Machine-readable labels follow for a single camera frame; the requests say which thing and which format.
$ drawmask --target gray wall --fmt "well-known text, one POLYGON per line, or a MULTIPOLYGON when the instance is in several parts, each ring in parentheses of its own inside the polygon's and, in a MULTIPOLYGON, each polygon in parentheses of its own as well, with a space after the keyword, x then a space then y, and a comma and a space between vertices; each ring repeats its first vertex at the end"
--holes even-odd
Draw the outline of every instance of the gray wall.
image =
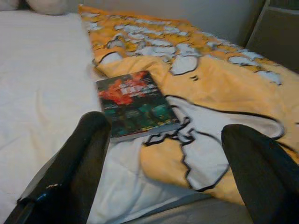
POLYGON ((103 10, 133 11, 173 19, 243 45, 264 0, 69 0, 71 11, 78 3, 103 10))

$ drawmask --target white bedsheet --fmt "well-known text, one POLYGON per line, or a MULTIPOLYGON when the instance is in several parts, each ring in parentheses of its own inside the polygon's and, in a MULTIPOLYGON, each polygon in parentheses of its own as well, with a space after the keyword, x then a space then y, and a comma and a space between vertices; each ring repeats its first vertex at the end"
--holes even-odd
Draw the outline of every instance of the white bedsheet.
MULTIPOLYGON (((0 12, 0 223, 80 117, 99 110, 91 59, 78 15, 0 12)), ((121 223, 194 193, 147 179, 138 154, 110 146, 89 223, 121 223)))

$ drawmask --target red graphic on book cover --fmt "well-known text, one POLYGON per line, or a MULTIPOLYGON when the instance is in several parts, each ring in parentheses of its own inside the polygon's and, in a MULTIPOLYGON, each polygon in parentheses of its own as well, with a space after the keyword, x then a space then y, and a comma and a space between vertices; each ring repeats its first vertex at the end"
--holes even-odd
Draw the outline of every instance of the red graphic on book cover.
POLYGON ((146 71, 132 73, 132 79, 128 79, 125 82, 117 79, 113 84, 109 85, 107 90, 100 91, 99 97, 113 100, 117 105, 129 105, 133 102, 133 96, 144 97, 141 90, 146 86, 146 83, 142 81, 142 78, 146 74, 146 71))

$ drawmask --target book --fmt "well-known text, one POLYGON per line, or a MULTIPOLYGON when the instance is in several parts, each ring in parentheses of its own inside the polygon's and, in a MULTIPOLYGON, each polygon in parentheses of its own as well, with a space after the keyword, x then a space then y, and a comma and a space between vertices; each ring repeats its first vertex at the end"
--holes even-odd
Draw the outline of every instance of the book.
POLYGON ((112 141, 178 129, 180 122, 148 71, 97 81, 112 141))

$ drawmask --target bed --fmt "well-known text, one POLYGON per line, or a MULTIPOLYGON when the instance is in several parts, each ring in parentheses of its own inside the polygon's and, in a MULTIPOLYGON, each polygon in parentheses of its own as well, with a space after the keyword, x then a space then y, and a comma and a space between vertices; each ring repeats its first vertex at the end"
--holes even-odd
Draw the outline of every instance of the bed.
MULTIPOLYGON (((79 15, 13 11, 1 12, 0 21, 2 223, 34 174, 70 136, 79 118, 98 111, 100 106, 94 87, 99 76, 91 69, 93 55, 79 15)), ((202 210, 203 223, 213 220, 213 215, 204 216, 206 210, 216 208, 230 214, 227 222, 251 222, 242 206, 148 178, 139 156, 136 147, 109 148, 99 184, 101 191, 96 194, 88 223, 118 224, 142 216, 132 223, 146 223, 144 218, 149 216, 159 223, 156 214, 169 210, 167 214, 175 218, 194 208, 186 205, 189 203, 206 207, 202 210)))

